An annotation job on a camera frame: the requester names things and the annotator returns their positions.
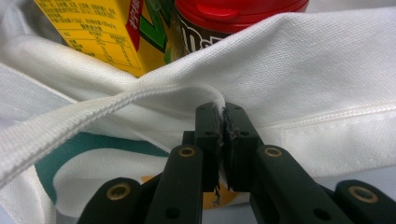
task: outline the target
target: brass screw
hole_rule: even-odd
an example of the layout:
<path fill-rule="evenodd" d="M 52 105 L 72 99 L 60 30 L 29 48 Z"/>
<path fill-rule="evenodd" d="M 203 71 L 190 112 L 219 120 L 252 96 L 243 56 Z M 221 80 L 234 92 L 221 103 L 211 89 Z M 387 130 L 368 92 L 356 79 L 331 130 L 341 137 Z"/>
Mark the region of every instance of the brass screw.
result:
<path fill-rule="evenodd" d="M 107 198 L 111 201 L 116 201 L 125 198 L 131 192 L 129 184 L 121 182 L 113 185 L 107 190 Z"/>
<path fill-rule="evenodd" d="M 281 150 L 274 147 L 268 147 L 264 150 L 264 152 L 270 157 L 280 157 L 283 155 Z"/>
<path fill-rule="evenodd" d="M 195 154 L 195 150 L 190 147 L 183 147 L 178 151 L 178 155 L 182 157 L 190 157 Z"/>
<path fill-rule="evenodd" d="M 377 203 L 379 201 L 375 193 L 361 186 L 351 186 L 348 191 L 353 197 L 364 203 Z"/>

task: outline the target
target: white tote bag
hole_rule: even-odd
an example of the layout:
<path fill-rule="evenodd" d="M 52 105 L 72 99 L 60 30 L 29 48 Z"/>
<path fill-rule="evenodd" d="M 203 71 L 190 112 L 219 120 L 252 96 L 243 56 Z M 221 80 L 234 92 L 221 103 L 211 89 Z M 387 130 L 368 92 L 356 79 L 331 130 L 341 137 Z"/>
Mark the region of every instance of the white tote bag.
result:
<path fill-rule="evenodd" d="M 160 173 L 208 102 L 244 107 L 313 177 L 396 164 L 393 1 L 312 0 L 141 78 L 59 44 L 33 1 L 1 1 L 1 223 L 76 220 L 107 180 Z"/>

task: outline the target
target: carton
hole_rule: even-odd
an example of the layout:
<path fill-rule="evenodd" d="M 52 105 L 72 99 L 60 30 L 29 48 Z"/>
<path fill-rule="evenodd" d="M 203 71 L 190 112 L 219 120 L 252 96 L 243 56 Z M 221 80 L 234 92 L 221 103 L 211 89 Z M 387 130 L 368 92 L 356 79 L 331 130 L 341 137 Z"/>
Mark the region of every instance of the carton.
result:
<path fill-rule="evenodd" d="M 172 61 L 172 0 L 35 2 L 68 46 L 136 77 Z"/>

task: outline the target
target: teal stripe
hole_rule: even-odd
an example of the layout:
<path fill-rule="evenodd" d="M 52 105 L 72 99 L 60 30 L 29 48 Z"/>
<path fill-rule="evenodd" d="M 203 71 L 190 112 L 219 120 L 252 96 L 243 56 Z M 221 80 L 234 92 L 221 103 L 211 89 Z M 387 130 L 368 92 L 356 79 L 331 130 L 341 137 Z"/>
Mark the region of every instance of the teal stripe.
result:
<path fill-rule="evenodd" d="M 38 178 L 53 203 L 56 203 L 53 178 L 58 170 L 73 157 L 98 148 L 116 148 L 157 157 L 167 157 L 169 155 L 167 152 L 145 141 L 78 133 L 35 165 Z"/>

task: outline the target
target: red lid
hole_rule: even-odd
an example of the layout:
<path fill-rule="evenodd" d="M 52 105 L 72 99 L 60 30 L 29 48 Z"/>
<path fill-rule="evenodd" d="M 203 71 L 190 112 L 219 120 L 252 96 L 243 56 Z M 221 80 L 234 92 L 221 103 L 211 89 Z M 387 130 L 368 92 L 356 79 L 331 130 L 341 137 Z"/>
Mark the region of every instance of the red lid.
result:
<path fill-rule="evenodd" d="M 282 12 L 304 11 L 308 0 L 176 0 L 188 21 L 223 33 L 236 33 Z"/>

